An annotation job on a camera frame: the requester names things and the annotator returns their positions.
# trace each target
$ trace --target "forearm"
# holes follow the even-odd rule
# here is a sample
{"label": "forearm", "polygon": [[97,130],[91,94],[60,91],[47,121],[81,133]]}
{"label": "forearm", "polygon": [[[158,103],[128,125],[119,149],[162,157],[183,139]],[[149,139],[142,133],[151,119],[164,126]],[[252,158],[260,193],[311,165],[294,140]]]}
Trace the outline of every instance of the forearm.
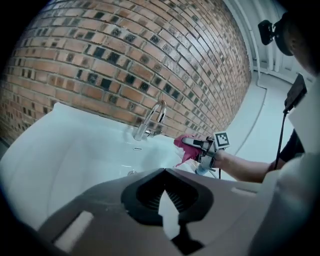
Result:
{"label": "forearm", "polygon": [[216,161],[215,167],[222,169],[236,180],[261,183],[267,172],[273,169],[272,164],[248,161],[224,152],[221,159]]}

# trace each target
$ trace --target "faucet handle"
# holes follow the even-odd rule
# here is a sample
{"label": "faucet handle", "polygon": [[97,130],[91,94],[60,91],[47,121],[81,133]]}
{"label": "faucet handle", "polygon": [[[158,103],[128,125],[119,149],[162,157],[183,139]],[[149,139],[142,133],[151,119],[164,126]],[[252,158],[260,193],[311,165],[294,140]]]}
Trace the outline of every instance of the faucet handle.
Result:
{"label": "faucet handle", "polygon": [[155,130],[155,131],[146,130],[145,132],[146,132],[147,136],[151,137],[151,138],[154,137],[154,136],[162,134],[162,130]]}

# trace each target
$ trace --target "pink cloth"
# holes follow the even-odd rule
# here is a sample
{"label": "pink cloth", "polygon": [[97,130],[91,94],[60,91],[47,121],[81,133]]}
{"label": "pink cloth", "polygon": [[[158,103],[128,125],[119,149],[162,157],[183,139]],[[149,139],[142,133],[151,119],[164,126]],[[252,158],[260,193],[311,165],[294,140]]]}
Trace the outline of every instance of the pink cloth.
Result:
{"label": "pink cloth", "polygon": [[183,138],[193,138],[193,137],[194,136],[192,136],[190,134],[182,134],[174,140],[173,144],[184,150],[182,162],[180,164],[177,164],[176,166],[183,164],[185,161],[187,161],[189,159],[193,159],[193,160],[196,159],[196,157],[201,153],[200,148],[189,146],[189,145],[184,144],[182,142]]}

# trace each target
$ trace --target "white sink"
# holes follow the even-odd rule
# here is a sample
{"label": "white sink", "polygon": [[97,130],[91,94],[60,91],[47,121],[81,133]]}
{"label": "white sink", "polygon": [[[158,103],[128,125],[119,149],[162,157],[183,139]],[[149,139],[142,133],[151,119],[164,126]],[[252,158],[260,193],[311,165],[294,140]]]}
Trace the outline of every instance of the white sink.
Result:
{"label": "white sink", "polygon": [[[136,141],[136,128],[60,103],[27,129],[0,162],[4,193],[34,229],[88,188],[181,162],[173,139]],[[188,165],[184,170],[192,172]]]}

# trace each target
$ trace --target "brick wall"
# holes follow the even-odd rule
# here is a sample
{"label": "brick wall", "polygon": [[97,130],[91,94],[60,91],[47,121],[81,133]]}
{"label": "brick wall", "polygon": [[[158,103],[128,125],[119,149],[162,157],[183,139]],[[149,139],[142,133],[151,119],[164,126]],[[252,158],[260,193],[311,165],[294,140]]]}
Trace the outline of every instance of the brick wall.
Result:
{"label": "brick wall", "polygon": [[200,138],[229,125],[250,80],[222,0],[53,0],[2,75],[1,136],[12,143],[56,102],[136,126],[160,97],[167,118],[150,127]]}

